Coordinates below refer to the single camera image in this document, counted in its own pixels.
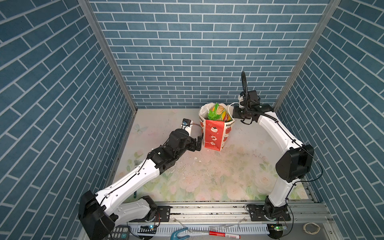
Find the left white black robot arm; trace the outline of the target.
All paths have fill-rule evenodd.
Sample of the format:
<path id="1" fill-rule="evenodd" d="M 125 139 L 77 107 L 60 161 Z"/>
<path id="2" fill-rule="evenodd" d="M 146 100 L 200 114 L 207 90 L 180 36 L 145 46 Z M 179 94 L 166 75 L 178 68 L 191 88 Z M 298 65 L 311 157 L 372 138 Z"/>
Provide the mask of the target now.
<path id="1" fill-rule="evenodd" d="M 194 139 L 190 133 L 189 127 L 172 131 L 163 145 L 149 152 L 138 167 L 119 181 L 95 194 L 87 191 L 81 196 L 78 217 L 89 239 L 102 240 L 122 223 L 150 221 L 154 217 L 157 205 L 149 196 L 128 204 L 124 201 L 173 167 L 186 151 L 201 150 L 203 136 Z"/>

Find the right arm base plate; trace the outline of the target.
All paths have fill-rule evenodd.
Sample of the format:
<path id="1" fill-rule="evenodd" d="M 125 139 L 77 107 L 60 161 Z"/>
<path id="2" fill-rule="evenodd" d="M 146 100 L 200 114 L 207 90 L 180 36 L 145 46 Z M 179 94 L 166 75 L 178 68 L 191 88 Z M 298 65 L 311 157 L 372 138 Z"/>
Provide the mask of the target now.
<path id="1" fill-rule="evenodd" d="M 264 206 L 249 204 L 246 205 L 245 209 L 249 213 L 252 222 L 273 222 L 278 220 L 288 222 L 291 220 L 288 205 L 274 207 L 270 204 L 265 204 Z"/>

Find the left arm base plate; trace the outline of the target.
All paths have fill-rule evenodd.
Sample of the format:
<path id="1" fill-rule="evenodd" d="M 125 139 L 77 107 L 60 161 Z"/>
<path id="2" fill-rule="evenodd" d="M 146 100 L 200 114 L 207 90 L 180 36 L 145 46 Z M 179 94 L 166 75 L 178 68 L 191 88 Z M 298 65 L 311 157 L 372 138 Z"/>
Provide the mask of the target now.
<path id="1" fill-rule="evenodd" d="M 150 210 L 143 219 L 131 220 L 130 223 L 166 223 L 170 220 L 170 214 L 171 206 L 158 206 L 156 210 Z"/>

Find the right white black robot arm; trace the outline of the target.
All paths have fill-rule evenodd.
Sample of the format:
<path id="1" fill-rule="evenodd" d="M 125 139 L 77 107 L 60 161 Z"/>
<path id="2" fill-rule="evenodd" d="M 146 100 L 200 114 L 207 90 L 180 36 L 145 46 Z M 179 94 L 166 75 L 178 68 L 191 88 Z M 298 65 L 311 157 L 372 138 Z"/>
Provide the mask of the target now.
<path id="1" fill-rule="evenodd" d="M 273 108 L 261 104 L 256 91 L 244 90 L 239 96 L 239 105 L 234 107 L 233 117 L 258 123 L 279 147 L 281 158 L 275 165 L 278 178 L 272 192 L 266 197 L 263 213 L 274 221 L 288 213 L 288 197 L 301 179 L 311 170 L 314 148 L 304 145 L 279 120 Z"/>

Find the green chips bag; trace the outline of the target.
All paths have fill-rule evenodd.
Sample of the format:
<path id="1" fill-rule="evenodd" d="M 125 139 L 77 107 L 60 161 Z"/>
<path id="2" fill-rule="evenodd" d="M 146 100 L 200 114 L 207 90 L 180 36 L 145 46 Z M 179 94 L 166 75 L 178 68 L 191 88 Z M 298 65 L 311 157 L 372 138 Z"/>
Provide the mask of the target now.
<path id="1" fill-rule="evenodd" d="M 232 121 L 232 117 L 227 112 L 225 107 L 223 107 L 220 104 L 216 103 L 216 104 L 214 104 L 209 109 L 208 120 L 210 120 L 210 121 L 230 122 L 230 121 Z"/>

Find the red white paper bag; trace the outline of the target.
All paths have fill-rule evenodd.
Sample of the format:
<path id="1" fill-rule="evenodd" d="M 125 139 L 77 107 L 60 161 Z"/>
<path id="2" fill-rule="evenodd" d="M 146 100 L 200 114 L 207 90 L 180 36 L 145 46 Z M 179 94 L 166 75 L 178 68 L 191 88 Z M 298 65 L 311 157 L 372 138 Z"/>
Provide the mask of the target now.
<path id="1" fill-rule="evenodd" d="M 209 109 L 215 103 L 208 103 L 203 105 L 199 111 L 200 125 L 203 128 L 203 143 L 205 148 L 215 151 L 221 151 L 226 141 L 229 138 L 230 132 L 234 128 L 235 120 L 232 118 L 230 122 L 221 121 L 210 121 L 208 120 Z M 220 104 L 225 107 L 227 112 L 232 117 L 234 106 L 227 106 Z"/>

